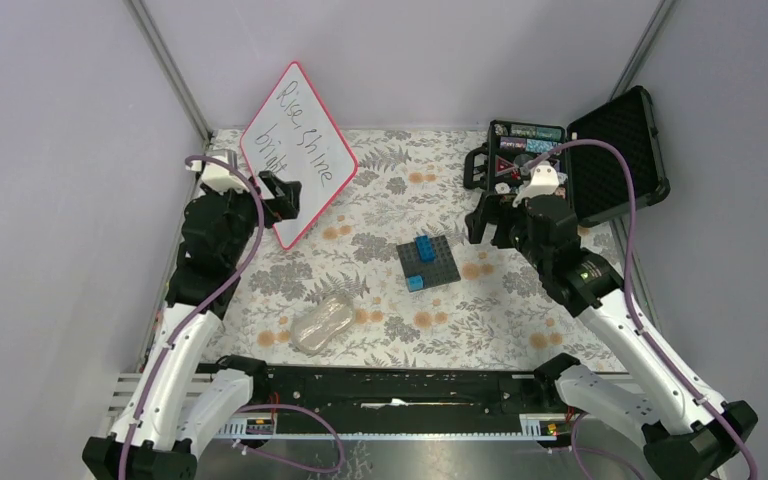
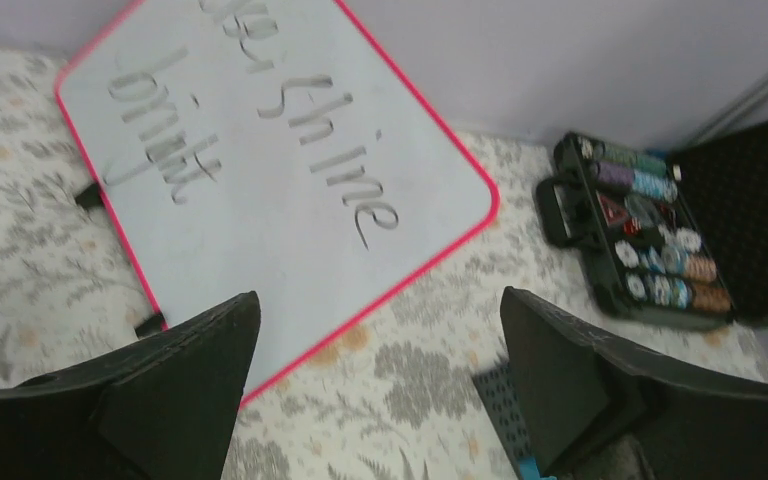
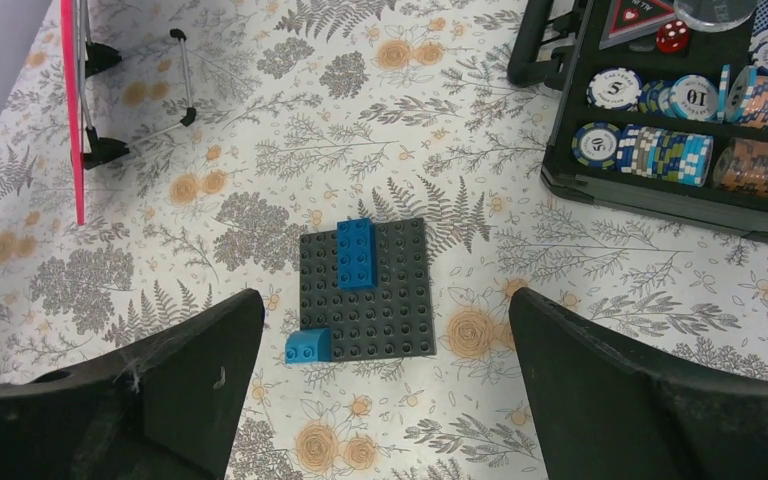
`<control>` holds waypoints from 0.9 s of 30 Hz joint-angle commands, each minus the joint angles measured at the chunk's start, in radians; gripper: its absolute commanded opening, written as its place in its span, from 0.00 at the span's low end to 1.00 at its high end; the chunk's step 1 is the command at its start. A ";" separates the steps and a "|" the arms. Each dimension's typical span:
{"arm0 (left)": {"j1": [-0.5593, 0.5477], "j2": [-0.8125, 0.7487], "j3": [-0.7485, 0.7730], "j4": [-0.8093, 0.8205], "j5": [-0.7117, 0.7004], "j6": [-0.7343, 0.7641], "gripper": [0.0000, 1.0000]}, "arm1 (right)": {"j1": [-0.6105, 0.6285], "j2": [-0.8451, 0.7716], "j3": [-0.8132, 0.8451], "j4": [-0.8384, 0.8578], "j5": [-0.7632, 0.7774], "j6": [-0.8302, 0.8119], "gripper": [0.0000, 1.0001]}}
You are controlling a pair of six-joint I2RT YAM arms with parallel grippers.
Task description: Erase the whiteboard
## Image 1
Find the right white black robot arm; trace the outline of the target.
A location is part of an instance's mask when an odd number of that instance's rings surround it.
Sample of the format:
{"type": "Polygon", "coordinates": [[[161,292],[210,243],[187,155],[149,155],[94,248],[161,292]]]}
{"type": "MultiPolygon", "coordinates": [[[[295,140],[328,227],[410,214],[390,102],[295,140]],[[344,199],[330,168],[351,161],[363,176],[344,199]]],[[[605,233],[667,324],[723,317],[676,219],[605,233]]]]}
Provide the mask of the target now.
{"type": "Polygon", "coordinates": [[[493,224],[492,245],[520,253],[546,294],[594,333],[642,390],[635,395],[603,381],[563,354],[535,372],[539,407],[557,412],[568,405],[602,421],[638,446],[661,479],[706,479],[739,453],[756,412],[745,401],[726,401],[679,358],[616,269],[582,246],[565,199],[485,192],[465,224],[472,244],[493,224]]]}

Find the red framed whiteboard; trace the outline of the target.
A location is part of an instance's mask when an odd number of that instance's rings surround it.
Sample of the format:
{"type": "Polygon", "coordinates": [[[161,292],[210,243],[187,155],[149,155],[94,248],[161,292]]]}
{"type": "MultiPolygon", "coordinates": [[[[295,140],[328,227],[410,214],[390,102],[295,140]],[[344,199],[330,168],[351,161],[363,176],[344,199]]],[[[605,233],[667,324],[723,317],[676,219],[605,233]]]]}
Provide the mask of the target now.
{"type": "Polygon", "coordinates": [[[252,173],[301,183],[299,213],[274,226],[293,248],[356,175],[359,162],[297,61],[288,64],[239,140],[252,173]]]}

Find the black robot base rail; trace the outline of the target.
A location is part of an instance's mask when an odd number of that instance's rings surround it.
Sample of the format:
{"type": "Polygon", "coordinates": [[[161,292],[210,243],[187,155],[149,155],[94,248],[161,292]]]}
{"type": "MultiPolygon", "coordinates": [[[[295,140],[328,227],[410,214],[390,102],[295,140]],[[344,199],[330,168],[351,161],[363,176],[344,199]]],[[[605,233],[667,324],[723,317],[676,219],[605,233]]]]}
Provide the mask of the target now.
{"type": "Polygon", "coordinates": [[[238,370],[254,381],[251,404],[281,403],[268,414],[280,435],[342,437],[442,434],[455,437],[522,433],[522,422],[548,417],[543,434],[560,431],[576,409],[529,372],[378,369],[269,365],[229,355],[198,372],[238,370]]]}

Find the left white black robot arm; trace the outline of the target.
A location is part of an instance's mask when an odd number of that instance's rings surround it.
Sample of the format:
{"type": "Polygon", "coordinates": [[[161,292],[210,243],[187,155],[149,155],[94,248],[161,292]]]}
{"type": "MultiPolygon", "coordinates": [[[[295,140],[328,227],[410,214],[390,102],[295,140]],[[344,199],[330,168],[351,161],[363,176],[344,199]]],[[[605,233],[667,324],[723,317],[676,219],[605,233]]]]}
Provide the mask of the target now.
{"type": "Polygon", "coordinates": [[[97,479],[191,479],[211,439],[242,407],[269,401],[253,373],[225,370],[191,406],[184,399],[208,341],[221,325],[251,259],[249,241],[300,209],[302,184],[262,172],[224,191],[203,188],[184,210],[160,332],[142,377],[109,434],[91,437],[82,460],[97,479]]]}

